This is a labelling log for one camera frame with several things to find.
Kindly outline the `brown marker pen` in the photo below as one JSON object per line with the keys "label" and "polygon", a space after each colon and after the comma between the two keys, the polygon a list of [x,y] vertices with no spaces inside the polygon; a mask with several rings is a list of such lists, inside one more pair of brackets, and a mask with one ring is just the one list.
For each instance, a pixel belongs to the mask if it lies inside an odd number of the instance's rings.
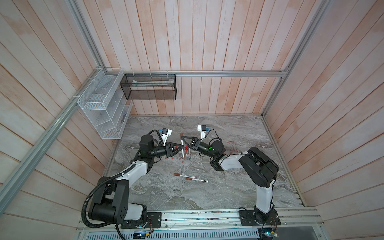
{"label": "brown marker pen", "polygon": [[185,160],[185,150],[184,150],[184,142],[183,142],[183,140],[182,140],[182,137],[183,137],[183,133],[181,133],[180,134],[180,137],[181,137],[181,144],[183,145],[183,150],[182,150],[182,161],[184,162],[184,160]]}
{"label": "brown marker pen", "polygon": [[182,174],[178,174],[178,173],[174,173],[174,176],[177,176],[177,177],[184,177],[184,178],[190,178],[190,179],[195,179],[195,178],[196,178],[196,177],[186,176],[186,175],[182,175]]}
{"label": "brown marker pen", "polygon": [[189,178],[189,177],[185,177],[186,180],[189,180],[189,181],[198,181],[198,182],[203,182],[203,183],[208,183],[209,181],[207,180],[200,180],[200,179],[196,179],[196,178]]}

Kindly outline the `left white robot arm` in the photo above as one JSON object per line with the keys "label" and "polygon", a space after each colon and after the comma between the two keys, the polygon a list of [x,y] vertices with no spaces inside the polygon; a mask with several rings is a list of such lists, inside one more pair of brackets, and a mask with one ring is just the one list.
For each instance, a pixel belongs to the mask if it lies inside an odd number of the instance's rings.
{"label": "left white robot arm", "polygon": [[151,134],[142,136],[140,148],[131,164],[112,177],[99,179],[82,206],[81,218],[87,227],[102,228],[129,221],[135,226],[147,223],[147,207],[129,202],[130,186],[151,170],[155,158],[173,157],[184,149],[177,143],[160,141],[156,145],[155,142]]}

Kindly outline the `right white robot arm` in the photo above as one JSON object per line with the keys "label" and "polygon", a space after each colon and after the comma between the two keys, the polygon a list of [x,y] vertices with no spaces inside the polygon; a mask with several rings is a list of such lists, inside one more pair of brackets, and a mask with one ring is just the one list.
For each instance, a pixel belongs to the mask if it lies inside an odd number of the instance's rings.
{"label": "right white robot arm", "polygon": [[248,151],[226,155],[224,144],[218,138],[212,144],[206,144],[197,137],[182,136],[181,140],[191,150],[198,151],[203,156],[210,157],[210,164],[215,171],[243,169],[257,185],[257,198],[254,206],[254,219],[259,224],[265,224],[274,214],[274,190],[279,166],[257,147]]}

